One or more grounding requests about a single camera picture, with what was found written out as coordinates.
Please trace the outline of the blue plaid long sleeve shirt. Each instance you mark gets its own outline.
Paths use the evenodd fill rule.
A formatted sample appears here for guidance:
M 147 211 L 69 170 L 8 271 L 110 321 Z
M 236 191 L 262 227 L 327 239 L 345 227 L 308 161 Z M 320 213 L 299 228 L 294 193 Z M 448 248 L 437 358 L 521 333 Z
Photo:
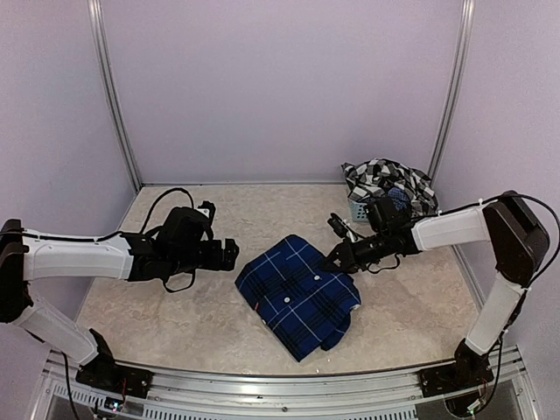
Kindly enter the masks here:
M 321 269 L 325 256 L 291 234 L 248 262 L 234 284 L 248 306 L 300 362 L 342 340 L 361 306 L 354 280 Z

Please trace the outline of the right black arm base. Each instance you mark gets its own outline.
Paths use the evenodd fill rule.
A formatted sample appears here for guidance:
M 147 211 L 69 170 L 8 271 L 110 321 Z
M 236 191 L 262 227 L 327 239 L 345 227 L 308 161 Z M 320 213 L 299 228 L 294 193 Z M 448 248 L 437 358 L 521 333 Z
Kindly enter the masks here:
M 463 339 L 451 363 L 427 367 L 418 373 L 423 397 L 440 396 L 469 389 L 494 379 L 488 353 L 475 353 Z

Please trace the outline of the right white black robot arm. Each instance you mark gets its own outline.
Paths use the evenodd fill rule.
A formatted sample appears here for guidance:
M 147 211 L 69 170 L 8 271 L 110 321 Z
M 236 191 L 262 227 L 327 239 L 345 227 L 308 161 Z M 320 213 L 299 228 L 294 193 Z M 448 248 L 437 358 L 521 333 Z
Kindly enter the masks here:
M 340 237 L 323 262 L 323 270 L 353 274 L 393 256 L 405 257 L 436 249 L 486 247 L 493 262 L 493 286 L 479 315 L 465 336 L 467 352 L 487 354 L 515 322 L 533 283 L 558 257 L 550 235 L 533 212 L 546 203 L 515 191 L 506 191 L 448 211 L 415 216 L 409 204 L 382 197 L 366 206 L 373 231 L 354 234 L 333 215 L 329 223 Z

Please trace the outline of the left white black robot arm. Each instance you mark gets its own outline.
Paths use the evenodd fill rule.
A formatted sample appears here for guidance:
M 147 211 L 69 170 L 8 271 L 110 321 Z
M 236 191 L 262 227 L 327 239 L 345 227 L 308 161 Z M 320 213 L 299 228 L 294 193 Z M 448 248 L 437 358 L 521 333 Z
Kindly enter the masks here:
M 1 229 L 1 321 L 18 326 L 59 349 L 104 389 L 122 381 L 105 339 L 78 326 L 31 290 L 52 277 L 105 277 L 127 282 L 158 279 L 163 284 L 197 270 L 231 271 L 239 248 L 233 239 L 215 238 L 214 205 L 174 207 L 164 223 L 138 232 L 107 236 L 56 236 L 7 220 Z

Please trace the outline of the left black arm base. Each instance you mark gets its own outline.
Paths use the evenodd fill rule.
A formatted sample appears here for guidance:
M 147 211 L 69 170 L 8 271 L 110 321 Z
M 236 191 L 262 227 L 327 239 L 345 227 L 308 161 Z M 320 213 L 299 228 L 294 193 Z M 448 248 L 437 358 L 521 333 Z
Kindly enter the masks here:
M 122 397 L 146 399 L 153 373 L 150 370 L 118 364 L 106 340 L 94 329 L 89 330 L 96 344 L 97 355 L 80 365 L 75 380 L 95 389 L 118 393 Z

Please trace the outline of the light blue plastic basket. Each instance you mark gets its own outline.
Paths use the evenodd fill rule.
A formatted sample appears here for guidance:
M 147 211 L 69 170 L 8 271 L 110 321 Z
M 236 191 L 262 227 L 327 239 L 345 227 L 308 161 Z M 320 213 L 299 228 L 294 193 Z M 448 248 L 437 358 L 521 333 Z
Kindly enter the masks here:
M 366 199 L 362 201 L 356 201 L 353 199 L 348 200 L 351 217 L 354 222 L 368 222 L 366 206 L 370 202 L 371 202 L 370 199 Z

